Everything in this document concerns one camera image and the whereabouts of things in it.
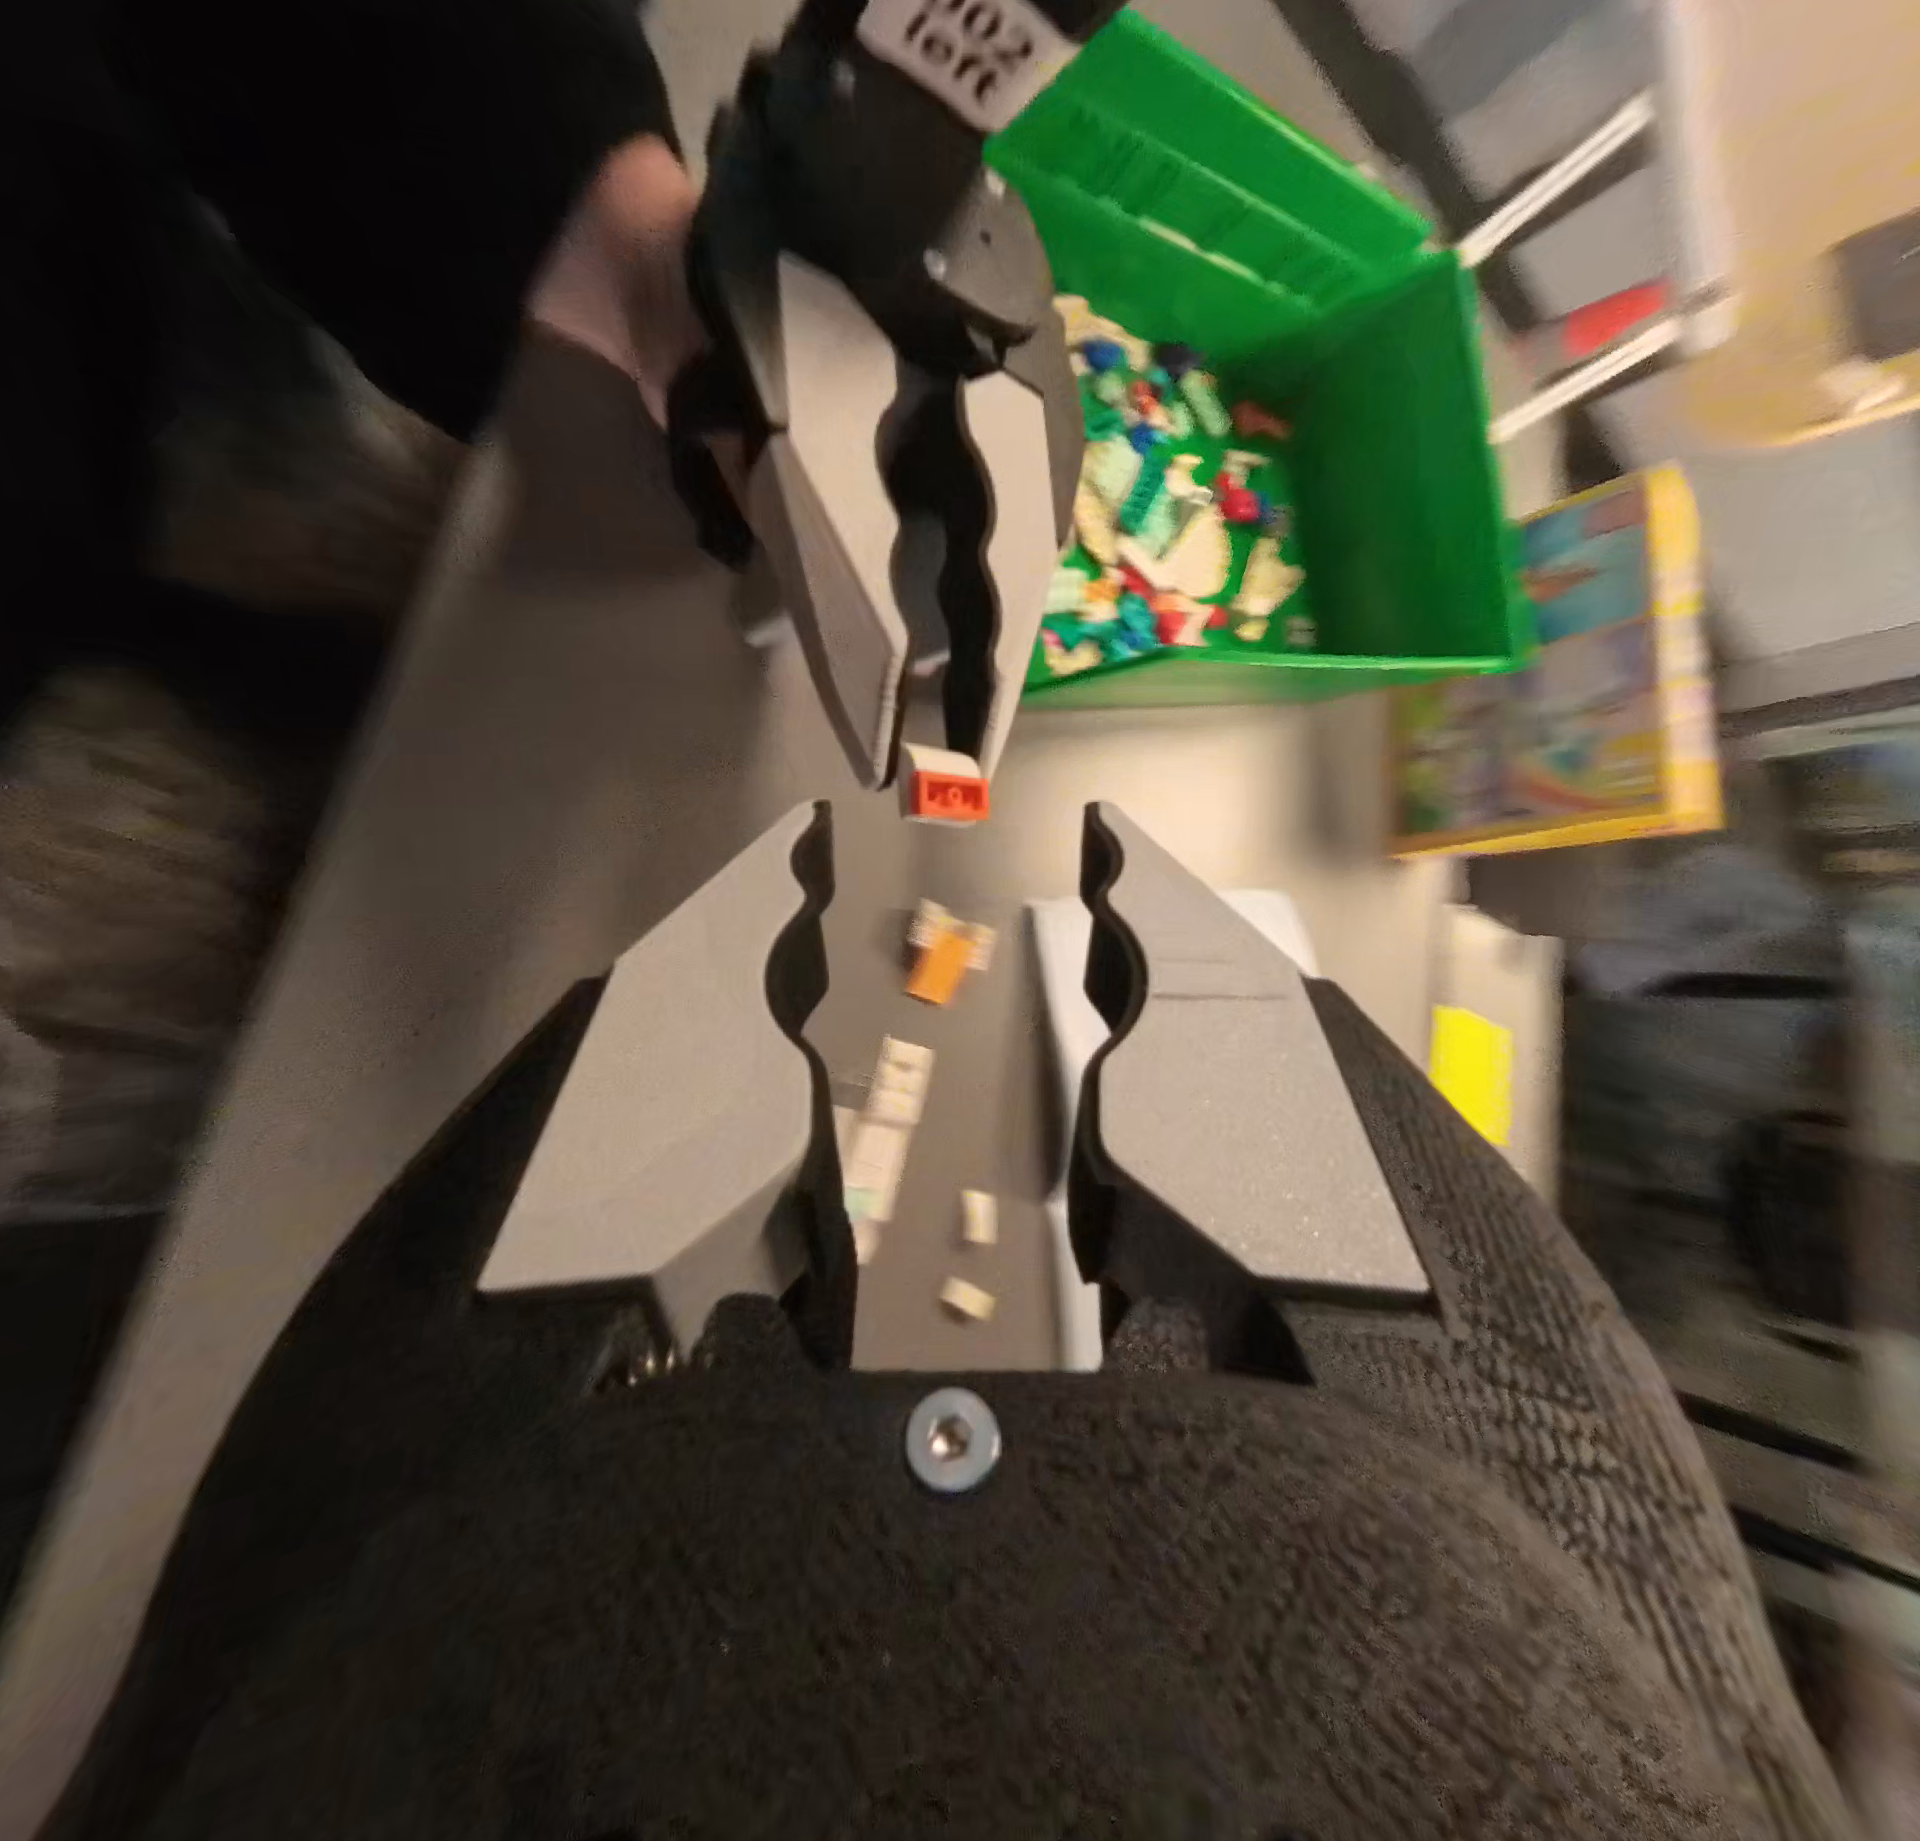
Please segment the person's left forearm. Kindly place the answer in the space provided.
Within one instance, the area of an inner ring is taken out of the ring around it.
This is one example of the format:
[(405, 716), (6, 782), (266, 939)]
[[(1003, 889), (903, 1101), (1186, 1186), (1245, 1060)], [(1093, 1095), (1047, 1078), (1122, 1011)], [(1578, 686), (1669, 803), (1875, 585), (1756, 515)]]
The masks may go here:
[(4, 713), (64, 648), (198, 629), (141, 574), (171, 253), (201, 206), (467, 443), (660, 69), (600, 0), (3, 0)]

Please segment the orange and white lego assembly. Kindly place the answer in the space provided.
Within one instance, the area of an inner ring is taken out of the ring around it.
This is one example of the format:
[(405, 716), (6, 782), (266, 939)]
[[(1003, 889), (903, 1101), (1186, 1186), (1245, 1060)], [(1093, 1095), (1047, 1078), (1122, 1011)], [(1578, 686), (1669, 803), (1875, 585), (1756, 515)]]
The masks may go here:
[(907, 910), (903, 991), (925, 1008), (948, 1008), (992, 972), (1005, 934), (1005, 910), (958, 914), (931, 895)]

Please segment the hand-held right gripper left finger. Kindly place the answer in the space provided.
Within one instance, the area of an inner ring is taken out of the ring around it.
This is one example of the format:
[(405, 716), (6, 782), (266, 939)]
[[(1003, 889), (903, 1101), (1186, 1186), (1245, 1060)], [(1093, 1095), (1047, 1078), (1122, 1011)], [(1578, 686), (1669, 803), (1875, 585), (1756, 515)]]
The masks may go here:
[(855, 1255), (826, 1061), (827, 803), (804, 803), (630, 946), (477, 1276), (490, 1300), (639, 1297), (705, 1327), (730, 1297), (851, 1327)]

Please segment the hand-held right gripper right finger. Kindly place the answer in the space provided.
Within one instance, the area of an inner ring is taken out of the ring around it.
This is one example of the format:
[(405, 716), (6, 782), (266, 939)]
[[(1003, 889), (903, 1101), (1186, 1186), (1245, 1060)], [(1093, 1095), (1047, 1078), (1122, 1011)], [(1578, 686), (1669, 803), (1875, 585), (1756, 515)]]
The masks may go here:
[(1112, 803), (1082, 818), (1101, 1035), (1070, 1149), (1070, 1248), (1112, 1306), (1210, 1334), (1308, 1306), (1427, 1317), (1434, 1283), (1314, 1001), (1321, 978)]

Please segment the white and mint lego assembly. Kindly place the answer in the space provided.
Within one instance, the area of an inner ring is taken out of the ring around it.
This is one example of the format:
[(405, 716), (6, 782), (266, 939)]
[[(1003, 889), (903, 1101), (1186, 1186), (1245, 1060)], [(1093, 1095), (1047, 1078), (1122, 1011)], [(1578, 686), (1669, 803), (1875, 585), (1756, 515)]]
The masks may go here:
[(865, 1268), (895, 1218), (916, 1132), (931, 1094), (934, 1052), (909, 1038), (880, 1038), (871, 1075), (836, 1087), (833, 1138), (842, 1212), (855, 1262)]

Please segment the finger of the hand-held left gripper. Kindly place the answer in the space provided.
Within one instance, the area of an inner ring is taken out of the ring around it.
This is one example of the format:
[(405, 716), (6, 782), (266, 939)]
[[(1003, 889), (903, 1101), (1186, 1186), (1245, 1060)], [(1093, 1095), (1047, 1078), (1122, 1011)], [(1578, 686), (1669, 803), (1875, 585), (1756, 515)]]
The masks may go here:
[(939, 609), (948, 750), (995, 779), (1080, 482), (1084, 430), (1063, 331), (963, 380), (949, 405)]
[(773, 270), (781, 402), (751, 478), (751, 519), (798, 633), (812, 690), (871, 792), (961, 776), (949, 748), (905, 743), (913, 595), (934, 590), (946, 519), (901, 508), (901, 452), (941, 428), (954, 386), (893, 341), (826, 270), (783, 251)]

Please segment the yellow sticky note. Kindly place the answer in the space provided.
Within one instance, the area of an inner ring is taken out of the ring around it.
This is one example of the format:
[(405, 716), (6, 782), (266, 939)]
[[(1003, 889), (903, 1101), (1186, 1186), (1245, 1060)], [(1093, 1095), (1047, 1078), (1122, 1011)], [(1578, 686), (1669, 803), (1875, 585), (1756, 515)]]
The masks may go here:
[(1515, 1038), (1500, 1020), (1458, 1003), (1432, 1011), (1427, 1078), (1492, 1148), (1515, 1128)]

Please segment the person's left hand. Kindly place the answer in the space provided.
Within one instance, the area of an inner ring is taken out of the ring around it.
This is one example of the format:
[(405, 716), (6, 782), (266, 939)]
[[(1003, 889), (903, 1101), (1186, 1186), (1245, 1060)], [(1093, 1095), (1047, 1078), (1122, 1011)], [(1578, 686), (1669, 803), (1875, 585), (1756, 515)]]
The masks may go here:
[(624, 374), (667, 430), (676, 383), (707, 351), (691, 287), (699, 189), (667, 139), (610, 150), (570, 210), (526, 316)]

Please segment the yellow printed toy box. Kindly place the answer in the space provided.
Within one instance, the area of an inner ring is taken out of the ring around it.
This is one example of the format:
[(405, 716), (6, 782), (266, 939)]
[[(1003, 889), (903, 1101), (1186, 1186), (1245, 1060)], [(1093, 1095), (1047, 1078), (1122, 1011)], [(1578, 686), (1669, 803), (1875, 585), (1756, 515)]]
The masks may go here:
[(1402, 689), (1384, 850), (1481, 858), (1725, 828), (1693, 485), (1658, 464), (1520, 526), (1537, 650)]

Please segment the orange lego brick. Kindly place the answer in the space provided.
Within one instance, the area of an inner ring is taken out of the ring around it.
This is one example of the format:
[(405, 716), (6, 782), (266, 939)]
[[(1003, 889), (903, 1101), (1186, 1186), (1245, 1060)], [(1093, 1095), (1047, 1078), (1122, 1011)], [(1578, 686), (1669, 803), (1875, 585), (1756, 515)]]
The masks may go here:
[(903, 744), (897, 795), (905, 821), (963, 828), (990, 820), (990, 779), (972, 757), (951, 748)]

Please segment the green plastic bin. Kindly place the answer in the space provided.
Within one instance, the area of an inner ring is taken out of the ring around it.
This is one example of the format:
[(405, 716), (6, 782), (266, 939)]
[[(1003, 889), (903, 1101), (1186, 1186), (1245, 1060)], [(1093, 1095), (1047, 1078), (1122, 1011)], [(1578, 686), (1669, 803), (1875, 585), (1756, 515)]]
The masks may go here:
[(990, 161), (1058, 294), (1198, 348), (1290, 422), (1321, 619), (1312, 657), (1161, 657), (1029, 703), (1301, 701), (1521, 663), (1478, 293), (1423, 218), (1130, 12)]

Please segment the pile of mixed lego pieces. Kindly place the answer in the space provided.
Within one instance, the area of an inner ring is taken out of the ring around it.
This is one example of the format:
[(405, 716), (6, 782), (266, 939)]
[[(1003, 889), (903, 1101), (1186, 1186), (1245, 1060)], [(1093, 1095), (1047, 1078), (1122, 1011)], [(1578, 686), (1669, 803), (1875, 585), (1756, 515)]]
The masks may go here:
[(1283, 415), (1186, 341), (1150, 341), (1078, 294), (1052, 305), (1084, 448), (1025, 690), (1161, 657), (1318, 655)]

